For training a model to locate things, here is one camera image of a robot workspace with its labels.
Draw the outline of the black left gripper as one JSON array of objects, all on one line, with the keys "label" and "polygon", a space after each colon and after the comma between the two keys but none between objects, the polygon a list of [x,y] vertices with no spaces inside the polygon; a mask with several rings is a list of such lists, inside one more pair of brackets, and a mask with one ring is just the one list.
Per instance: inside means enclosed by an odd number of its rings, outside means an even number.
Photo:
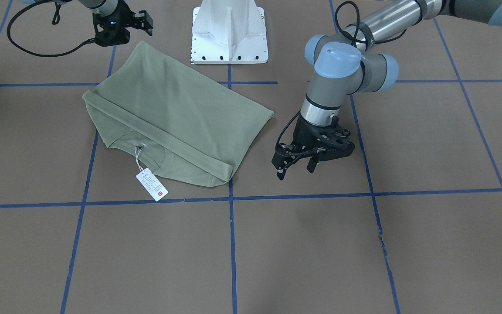
[{"label": "black left gripper", "polygon": [[[281,143],[281,137],[295,119],[293,141]],[[355,149],[350,139],[350,131],[342,128],[338,116],[329,116],[328,126],[316,126],[303,116],[293,116],[277,138],[275,153],[271,163],[277,169],[277,177],[283,180],[287,169],[300,159],[309,157],[307,170],[313,173],[316,165],[323,161],[348,157]]]}]

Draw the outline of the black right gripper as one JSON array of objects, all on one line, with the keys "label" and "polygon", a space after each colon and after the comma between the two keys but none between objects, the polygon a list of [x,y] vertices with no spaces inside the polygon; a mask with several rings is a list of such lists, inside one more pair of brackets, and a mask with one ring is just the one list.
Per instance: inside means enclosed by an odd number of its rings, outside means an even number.
[{"label": "black right gripper", "polygon": [[101,47],[127,44],[131,40],[129,27],[144,30],[149,36],[153,20],[146,10],[135,13],[124,0],[105,0],[92,10],[94,42]]}]

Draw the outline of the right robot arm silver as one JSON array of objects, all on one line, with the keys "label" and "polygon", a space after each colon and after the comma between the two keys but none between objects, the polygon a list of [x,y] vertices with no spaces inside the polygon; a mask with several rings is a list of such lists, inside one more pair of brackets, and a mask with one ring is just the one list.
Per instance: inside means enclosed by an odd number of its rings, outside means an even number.
[{"label": "right robot arm silver", "polygon": [[123,0],[81,0],[80,3],[92,13],[92,25],[94,27],[95,36],[78,44],[78,46],[67,52],[51,55],[39,54],[23,48],[11,37],[11,28],[16,19],[36,6],[46,4],[47,0],[27,0],[26,3],[28,5],[16,13],[8,22],[6,34],[9,42],[13,46],[34,56],[44,58],[65,56],[87,44],[97,44],[101,47],[127,44],[131,40],[131,33],[128,28],[142,30],[149,36],[153,34],[153,20],[146,10],[135,13]]}]

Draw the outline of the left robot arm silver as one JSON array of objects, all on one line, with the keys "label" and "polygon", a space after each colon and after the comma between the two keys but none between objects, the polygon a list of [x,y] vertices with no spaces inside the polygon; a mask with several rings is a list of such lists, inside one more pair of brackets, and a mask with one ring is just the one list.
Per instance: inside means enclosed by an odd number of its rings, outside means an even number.
[{"label": "left robot arm silver", "polygon": [[271,162],[283,180],[287,169],[308,158],[318,163],[348,157],[355,149],[350,131],[339,125],[339,111],[349,95],[389,89],[399,76],[396,59],[369,50],[400,38],[409,27],[447,15],[502,27],[502,0],[396,0],[354,23],[336,23],[332,36],[317,34],[306,44],[305,59],[314,72],[289,144],[277,141]]}]

